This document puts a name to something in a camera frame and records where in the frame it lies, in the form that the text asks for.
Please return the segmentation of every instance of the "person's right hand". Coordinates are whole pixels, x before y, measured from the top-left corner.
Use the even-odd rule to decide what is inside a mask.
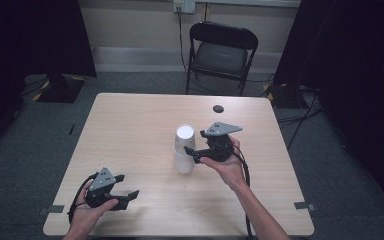
[[[234,145],[234,152],[239,155],[240,142],[231,136],[229,137]],[[224,162],[216,162],[208,157],[201,157],[200,161],[208,167],[216,170],[223,181],[232,190],[235,190],[238,187],[241,187],[243,184],[246,184],[242,170],[242,163],[234,154],[232,154],[230,158]]]

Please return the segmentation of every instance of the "hand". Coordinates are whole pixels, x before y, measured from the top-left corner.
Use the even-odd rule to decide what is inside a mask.
[[[229,137],[233,143],[233,151],[239,155],[240,142],[231,136]],[[226,183],[230,189],[235,190],[238,187],[243,186],[243,184],[246,185],[242,170],[242,163],[234,154],[232,154],[229,159],[224,162],[216,162],[208,157],[201,157],[200,161],[208,167],[216,170],[221,179],[223,179],[224,183]]]
[[[92,181],[85,184],[79,197],[76,200],[76,204],[79,205],[74,210],[73,219],[71,220],[70,230],[63,239],[86,239],[92,229],[95,227],[99,218],[106,212],[117,205],[117,199],[111,199],[97,208],[91,208],[86,203],[86,192],[92,185]]]

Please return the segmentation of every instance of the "forearm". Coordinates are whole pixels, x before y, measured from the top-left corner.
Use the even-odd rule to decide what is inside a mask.
[[[289,239],[283,228],[260,203],[246,184],[234,186],[231,189],[241,202],[258,239]]]

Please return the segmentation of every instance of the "wall outlet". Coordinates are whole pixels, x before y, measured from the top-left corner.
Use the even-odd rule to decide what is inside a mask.
[[[184,8],[185,8],[185,1],[176,1],[176,0],[173,1],[173,11],[175,13],[184,12]]]
[[[173,1],[173,11],[175,13],[177,13],[177,12],[195,13],[195,2],[174,0]]]

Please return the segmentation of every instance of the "chair seat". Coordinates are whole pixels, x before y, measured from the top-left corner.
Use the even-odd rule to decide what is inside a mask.
[[[245,49],[203,42],[193,62],[194,68],[242,76],[248,52]]]

